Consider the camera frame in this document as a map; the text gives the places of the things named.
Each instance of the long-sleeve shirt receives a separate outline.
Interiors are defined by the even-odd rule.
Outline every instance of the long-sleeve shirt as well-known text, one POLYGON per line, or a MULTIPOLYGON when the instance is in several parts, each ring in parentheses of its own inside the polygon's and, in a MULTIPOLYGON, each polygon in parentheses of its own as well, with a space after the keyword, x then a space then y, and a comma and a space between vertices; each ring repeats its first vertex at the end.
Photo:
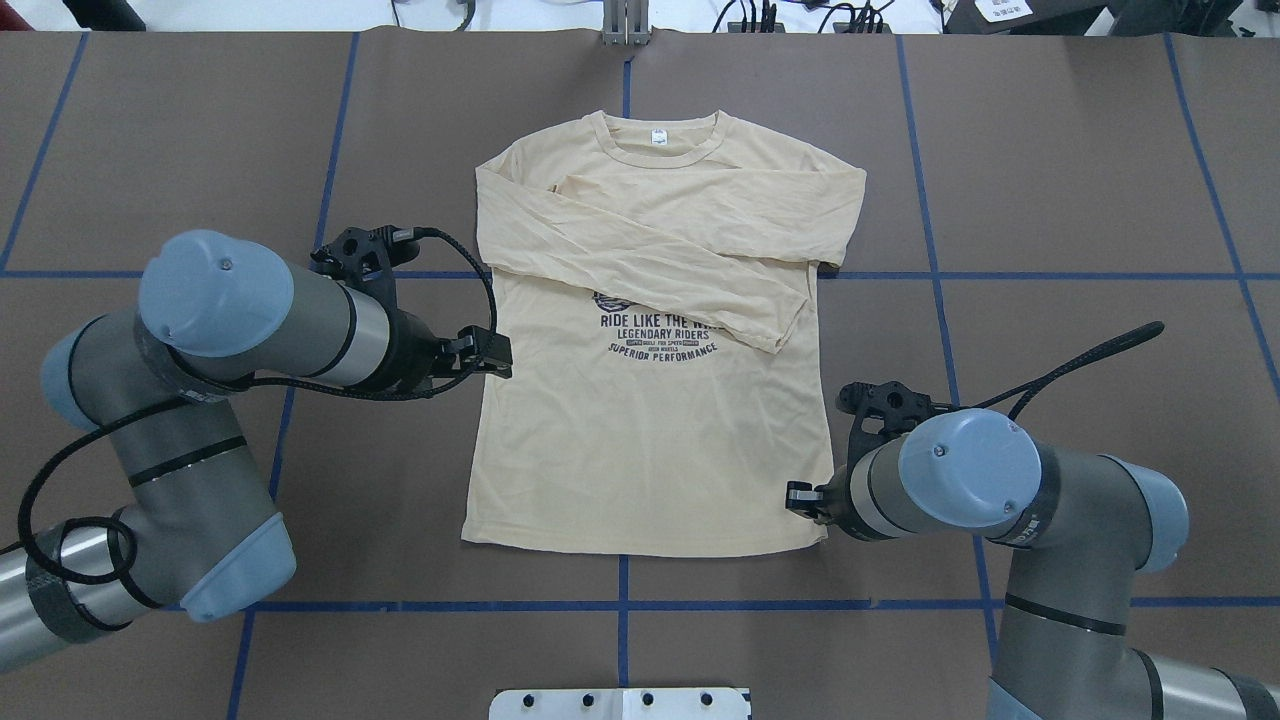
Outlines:
POLYGON ((515 374, 488 378, 463 539, 740 556, 824 532, 817 265, 865 173, 717 113, 594 113, 476 169, 476 237, 515 374))

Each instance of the grid line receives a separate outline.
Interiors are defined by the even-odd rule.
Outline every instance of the grid line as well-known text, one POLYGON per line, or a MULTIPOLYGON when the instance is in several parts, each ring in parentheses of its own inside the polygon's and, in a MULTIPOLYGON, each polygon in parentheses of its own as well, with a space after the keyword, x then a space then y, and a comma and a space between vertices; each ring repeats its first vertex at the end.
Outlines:
MULTIPOLYGON (((342 82, 342 99, 338 102, 338 119, 333 129, 333 146, 329 150, 329 168, 325 172, 324 191, 320 197, 320 213, 316 220, 316 237, 312 249, 319 249, 324 243, 325 220, 329 214, 329 197, 333 195, 333 179, 338 172, 338 155, 342 151, 342 128, 347 115, 347 100, 351 97, 351 81, 356 74, 356 51, 360 47, 360 33, 351 33, 351 49, 347 53, 347 72, 342 82)), ((293 418, 294 388, 284 391, 284 404, 280 407, 280 424, 275 436, 275 454, 271 459, 271 478, 268 483, 268 492, 271 500, 280 487, 280 473, 284 469, 284 443, 288 439, 289 423, 293 418)), ((230 698, 227 702, 227 720, 236 720, 239 714, 241 689, 244 684, 244 674, 248 670, 248 651, 253 642, 253 618, 257 610, 250 606, 244 610, 244 626, 241 632, 239 651, 236 653, 236 671, 232 680, 230 698)))
MULTIPOLYGON (((1098 282, 1276 282, 1280 273, 1094 273, 1007 270, 852 270, 819 273, 819 281, 1098 281, 1098 282)), ((3 270, 0 279, 138 279, 142 270, 3 270)), ((470 281, 471 270, 396 270, 396 279, 470 281)))
POLYGON ((58 129, 58 119, 63 114, 63 108, 67 106, 67 96, 70 95, 72 83, 76 81, 76 72, 79 69, 81 58, 84 56, 86 45, 88 45, 88 33, 82 32, 79 42, 76 44, 76 54, 72 55, 72 63, 67 68, 67 78, 63 81, 63 88, 58 94, 58 102, 54 104, 54 111, 49 117, 49 126, 45 127, 45 137, 40 141, 40 150, 36 151, 35 163, 31 164, 27 186, 23 188, 22 199, 18 200, 18 209, 13 214, 13 224, 9 225, 9 237, 5 238, 4 250, 0 250, 0 272, 4 272, 9 265, 13 246, 18 242, 22 218, 27 214, 27 202, 31 200, 31 193, 36 190, 36 178, 40 177, 40 168, 45 164, 45 154, 49 152, 49 145, 54 140, 54 131, 58 129))
MULTIPOLYGON (((631 61, 622 61, 622 117, 631 117, 631 61)), ((631 556, 618 555, 618 687, 631 684, 631 556)))
MULTIPOLYGON (((1137 609, 1280 607, 1280 596, 1134 597, 1137 609)), ((497 601, 280 601, 250 607, 257 614, 485 614, 485 612, 911 612, 1002 610, 1002 598, 888 600, 497 600, 497 601)), ((177 606, 165 610, 180 612, 177 606)))
POLYGON ((244 671, 248 669, 248 648, 253 639, 253 618, 256 611, 252 607, 244 610, 244 624, 241 626, 241 644, 236 652, 236 674, 232 676, 232 694, 227 701, 227 720, 236 720, 239 715, 239 698, 244 688, 244 671))
MULTIPOLYGON (((956 380, 955 355, 951 351, 951 328, 947 325, 946 300, 942 295, 942 272, 938 266, 937 245, 933 238, 933 217, 929 213, 929 195, 924 184, 924 161, 920 158, 920 141, 915 127, 915 108, 911 104, 911 79, 906 68, 906 46, 901 35, 895 35, 897 46, 897 70, 902 79, 902 106, 906 111, 906 135, 911 142, 911 164, 915 169, 915 188, 920 202, 920 222, 924 228, 924 247, 929 256, 928 279, 933 284, 933 305, 938 315, 938 333, 942 338, 942 359, 947 369, 947 389, 951 393, 951 404, 960 405, 960 386, 956 380)), ((983 551, 982 539, 973 538, 973 564, 978 579, 978 592, 982 594, 982 619, 987 633, 987 652, 991 662, 996 662, 996 648, 998 639, 996 635, 996 614, 991 607, 991 583, 987 582, 987 553, 983 551)))
POLYGON ((1199 133, 1196 132, 1196 120, 1192 118, 1190 105, 1187 102, 1187 90, 1183 87, 1183 73, 1178 68, 1178 53, 1174 50, 1174 36, 1165 33, 1165 53, 1169 55, 1169 70, 1174 76, 1174 90, 1178 92, 1178 105, 1183 111, 1183 120, 1187 123, 1187 135, 1196 152, 1196 161, 1199 164, 1201 176, 1204 178, 1204 187, 1208 190, 1210 201, 1213 205, 1213 217, 1217 218, 1217 227, 1222 232, 1222 242, 1226 243, 1226 254, 1231 258, 1231 268, 1235 269, 1236 282, 1240 284, 1240 295, 1244 297, 1244 307, 1249 313, 1249 323, 1253 325, 1253 334, 1258 341, 1258 350, 1262 351, 1262 361, 1267 366, 1271 377, 1271 389, 1280 400, 1280 374, 1276 373, 1276 364, 1271 356, 1271 346, 1267 343, 1266 332, 1262 329, 1262 319, 1258 309, 1253 304, 1253 293, 1244 275, 1244 266, 1240 264, 1240 254, 1236 251, 1235 240, 1231 237, 1231 227, 1226 222, 1226 213, 1222 211, 1222 202, 1217 196, 1217 187, 1213 184, 1213 174, 1208 169, 1208 160, 1204 158, 1204 149, 1201 146, 1199 133))

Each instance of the shirt sleeve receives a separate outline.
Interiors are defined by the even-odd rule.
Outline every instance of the shirt sleeve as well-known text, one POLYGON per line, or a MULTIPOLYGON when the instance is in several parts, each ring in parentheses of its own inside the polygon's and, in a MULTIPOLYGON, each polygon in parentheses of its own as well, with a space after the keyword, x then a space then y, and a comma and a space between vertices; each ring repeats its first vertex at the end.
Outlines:
POLYGON ((476 240, 489 265, 724 328, 767 352, 786 345, 806 293, 672 232, 525 187, 512 167, 499 155, 476 169, 476 240))
POLYGON ((867 172, 831 160, 838 167, 570 176, 557 192, 718 255, 841 265, 861 211, 867 172), (716 223, 707 222, 708 214, 716 223))

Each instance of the brown table surface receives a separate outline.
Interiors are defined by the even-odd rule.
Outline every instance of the brown table surface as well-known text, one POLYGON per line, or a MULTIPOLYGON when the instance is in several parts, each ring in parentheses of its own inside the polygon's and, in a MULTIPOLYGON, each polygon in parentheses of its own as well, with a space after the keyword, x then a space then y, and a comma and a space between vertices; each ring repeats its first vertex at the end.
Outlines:
MULTIPOLYGON (((40 397, 45 352, 129 305, 172 234, 216 228, 298 263, 347 225, 470 243, 472 168, 516 138, 596 109, 723 109, 869 173, 849 260, 819 286, 837 456, 847 382, 973 402, 1167 323, 1021 421, 1187 496, 1190 541, 1138 580, 1130 642, 1280 682, 1276 67, 1280 41, 1158 36, 659 31, 627 50, 590 31, 0 33, 0 518, 76 436, 40 397)), ((442 331, 483 322, 463 268, 429 249, 402 305, 442 331)), ((0 716, 463 719, 500 688, 620 684, 749 687, 765 720, 983 716, 1006 550, 961 534, 742 560, 465 544, 479 400, 480 383, 394 407, 236 398, 296 578, 232 618, 152 612, 0 676, 0 716)), ((36 520, 129 501, 104 445, 36 520)))

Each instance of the black cable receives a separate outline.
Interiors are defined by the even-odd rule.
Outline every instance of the black cable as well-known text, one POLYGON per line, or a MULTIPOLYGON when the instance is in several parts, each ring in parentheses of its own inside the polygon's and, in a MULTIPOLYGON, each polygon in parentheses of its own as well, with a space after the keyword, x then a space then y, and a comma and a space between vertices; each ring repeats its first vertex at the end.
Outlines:
POLYGON ((1076 355, 1075 357, 1068 360, 1066 363, 1062 363, 1053 370, 1036 378, 1034 380, 1025 382, 1012 389, 1006 389, 1005 392, 989 400, 984 400, 978 405, 974 405, 974 407, 991 407, 997 402, 1002 402, 1018 393, 1023 393, 1023 396, 1018 398, 1018 402, 1014 404, 1014 407, 1009 411, 1009 419, 1016 420, 1018 415, 1021 414, 1023 409, 1027 407, 1027 404, 1029 404, 1037 395, 1039 395, 1039 392, 1044 389, 1051 382, 1061 378, 1068 373, 1079 370, 1080 368, 1084 368, 1087 365, 1092 365, 1098 360, 1105 360, 1107 357, 1111 357, 1112 355, 1124 352, 1125 350, 1132 350, 1134 347, 1138 347, 1139 345, 1147 342, 1148 340, 1157 337, 1162 332, 1165 332, 1165 323, 1161 323, 1158 320, 1155 323, 1147 323, 1140 328, 1134 328, 1124 334, 1119 334, 1106 342, 1091 347, 1089 350, 1082 352, 1080 355, 1076 355))
POLYGON ((74 518, 67 521, 64 532, 74 528, 106 528, 109 530, 115 530, 129 539, 129 552, 119 568, 115 568, 105 575, 86 575, 83 573, 68 570, 60 561, 49 557, 42 550, 40 550, 40 546, 36 544, 36 533, 31 529, 31 512, 36 507, 36 498, 40 496, 40 491, 45 487, 45 483, 54 474, 54 470, 65 462, 68 457, 79 452, 90 443, 102 439, 125 425, 132 425, 138 420, 145 420, 146 418, 159 415, 160 413, 168 413, 169 410, 177 410, 178 407, 183 407, 186 405, 188 405, 186 400, 174 397, 165 400, 164 402, 143 407, 137 413, 125 415, 114 423, 108 423, 99 429, 79 437, 67 447, 59 450, 52 457, 49 459, 49 462, 45 462, 45 466, 40 469, 40 473, 36 473, 35 479, 32 479, 31 484, 27 486, 27 492, 22 495, 22 502, 18 505, 18 543, 27 551, 27 556, 31 557, 36 565, 40 565, 55 578, 70 583, 79 583, 82 585, 102 585, 119 580, 125 573, 129 571, 131 568, 133 568, 133 562, 137 560, 138 555, 138 543, 136 542, 133 529, 124 523, 113 518, 97 516, 74 518))
MULTIPOLYGON (((719 32, 719 24, 722 22, 724 22, 724 15, 728 14, 728 9, 733 6, 733 3, 741 4, 742 0, 728 0, 728 3, 724 3, 724 6, 721 8, 721 14, 716 18, 716 24, 712 26, 712 32, 719 32)), ((745 9, 745 6, 744 6, 744 10, 742 10, 742 19, 744 20, 746 19, 746 9, 745 9)))
POLYGON ((471 27, 471 19, 476 17, 476 0, 467 0, 467 17, 462 18, 462 24, 453 32, 462 32, 471 27))
POLYGON ((858 9, 854 8, 854 5, 851 3, 836 3, 835 5, 827 8, 827 14, 822 18, 822 24, 818 26, 818 32, 819 33, 822 33, 822 31, 827 29, 827 20, 831 19, 831 15, 836 10, 841 10, 841 9, 849 10, 849 24, 850 26, 854 24, 854 15, 855 15, 855 13, 858 13, 858 9))
MULTIPOLYGON (((451 245, 456 251, 458 251, 460 255, 462 255, 462 259, 466 260, 468 265, 471 265, 471 269, 475 272, 476 277, 480 278, 481 283, 484 283, 485 295, 489 301, 489 334, 476 347, 475 357, 471 360, 471 363, 467 364, 465 368, 462 368, 458 372, 458 375, 451 379, 449 382, 444 383, 440 387, 433 387, 420 392, 370 393, 370 392, 333 388, 329 386, 300 380, 297 378, 259 378, 259 379, 251 379, 247 383, 237 386, 227 386, 223 383, 210 380, 209 378, 202 378, 202 380, 218 387, 223 387, 224 389, 237 391, 237 392, 253 387, 287 386, 298 389, 320 392, 324 395, 348 397, 352 400, 374 400, 374 401, 389 401, 389 402, 401 402, 407 400, 425 400, 429 397, 435 397, 442 392, 457 387, 458 383, 471 377, 480 368, 480 365, 484 363, 485 355, 488 355, 489 352, 489 347, 493 345, 494 336, 497 336, 498 333, 498 301, 494 296, 493 282, 489 279, 489 275, 485 274, 484 268, 480 266, 480 263, 475 258, 472 258, 471 252, 468 252, 467 249, 463 247, 461 242, 458 242, 452 236, 449 236, 449 233, 439 228, 413 228, 413 240, 425 240, 429 237, 443 240, 444 242, 451 245)), ((108 423, 97 428, 96 430, 86 436, 82 436, 81 438, 76 439, 67 447, 59 450, 47 462, 45 462, 45 466, 40 469, 40 473, 37 473, 36 477, 31 480, 31 484, 27 486, 27 492, 23 493, 22 502, 18 505, 18 542, 17 544, 9 546, 4 551, 0 551, 0 555, 9 552, 10 550, 15 550, 17 547, 22 547, 23 550, 27 551, 27 555, 36 562, 36 565, 40 565, 49 574, 61 580, 79 583, 82 585, 101 585, 119 580, 125 574, 128 574, 128 571, 133 568, 133 562, 137 560, 137 553, 138 553, 137 536, 133 533, 132 528, 129 528, 128 525, 114 518, 88 516, 88 518, 73 518, 72 520, 68 520, 63 525, 64 533, 70 532, 72 529, 76 528, 106 528, 108 530, 114 530, 128 539, 129 550, 125 553, 124 561, 120 564, 119 568, 115 568, 110 573, 106 573, 104 575, 86 575, 83 573, 77 573, 74 570, 67 569, 59 560, 55 560, 45 555, 44 551, 41 551, 40 547, 36 544, 36 533, 32 530, 31 527, 31 515, 36 506, 36 498, 40 496, 40 491, 44 489, 45 483, 54 474, 54 470, 56 470, 58 466, 65 462, 67 459, 70 457, 72 455, 79 452, 88 445, 119 430, 120 428, 132 425, 133 423, 145 420, 147 418, 151 418, 152 415, 159 415, 160 413, 168 413, 169 410, 175 410, 178 407, 184 407, 187 405, 188 402, 180 397, 174 397, 170 400, 165 400, 164 402, 157 402, 148 407, 143 407, 137 413, 125 415, 119 420, 108 423)))

